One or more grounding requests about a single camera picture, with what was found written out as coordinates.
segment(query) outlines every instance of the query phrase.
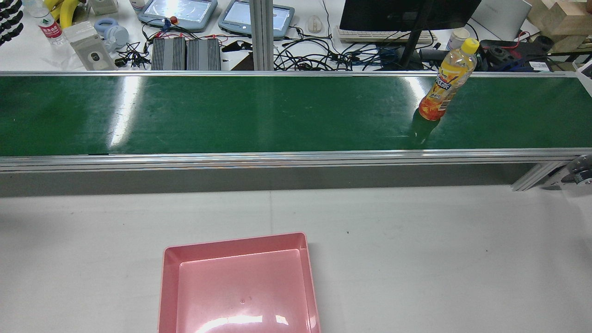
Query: cup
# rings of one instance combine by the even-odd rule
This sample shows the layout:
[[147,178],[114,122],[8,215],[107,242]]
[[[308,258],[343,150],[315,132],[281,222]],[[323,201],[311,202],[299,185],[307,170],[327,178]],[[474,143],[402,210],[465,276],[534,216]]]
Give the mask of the cup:
[[457,28],[452,30],[452,34],[450,34],[450,39],[446,45],[446,50],[459,49],[465,40],[470,36],[471,34],[465,28]]

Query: computer mouse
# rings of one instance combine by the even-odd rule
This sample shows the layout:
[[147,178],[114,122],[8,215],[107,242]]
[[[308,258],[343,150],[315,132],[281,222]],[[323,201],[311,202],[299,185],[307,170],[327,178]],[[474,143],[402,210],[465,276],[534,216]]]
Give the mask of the computer mouse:
[[321,30],[323,30],[323,22],[321,22],[321,19],[318,18],[318,16],[313,15],[308,19],[307,27],[308,32],[312,34],[318,34],[321,32]]

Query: plastic tray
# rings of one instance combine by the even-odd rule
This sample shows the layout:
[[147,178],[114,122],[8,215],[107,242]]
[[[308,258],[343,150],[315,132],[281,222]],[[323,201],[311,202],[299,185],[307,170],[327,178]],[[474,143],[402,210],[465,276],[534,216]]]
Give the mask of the plastic tray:
[[159,333],[320,333],[306,236],[165,250]]

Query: metal bracket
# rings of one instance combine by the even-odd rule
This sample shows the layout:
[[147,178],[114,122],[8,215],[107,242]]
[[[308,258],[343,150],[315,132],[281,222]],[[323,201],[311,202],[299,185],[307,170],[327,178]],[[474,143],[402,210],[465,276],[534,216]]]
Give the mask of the metal bracket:
[[582,155],[567,163],[563,168],[550,175],[542,187],[561,188],[572,184],[578,186],[592,184],[592,155]]
[[561,167],[565,162],[538,163],[524,176],[512,184],[513,191],[526,191],[545,178],[551,171]]

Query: monitor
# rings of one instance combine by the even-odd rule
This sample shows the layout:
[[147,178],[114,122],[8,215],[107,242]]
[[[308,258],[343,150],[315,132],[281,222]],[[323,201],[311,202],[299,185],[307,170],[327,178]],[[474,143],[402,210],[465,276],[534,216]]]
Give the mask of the monitor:
[[217,0],[152,0],[138,13],[138,19],[162,27],[163,18],[175,16],[178,26],[189,31],[202,31],[218,5]]
[[[411,31],[424,1],[345,0],[339,28],[355,31]],[[462,28],[481,0],[435,0],[424,30]]]
[[[294,9],[292,7],[274,5],[274,39],[286,36]],[[248,0],[231,0],[226,10],[220,15],[218,26],[226,31],[251,36],[251,13]]]

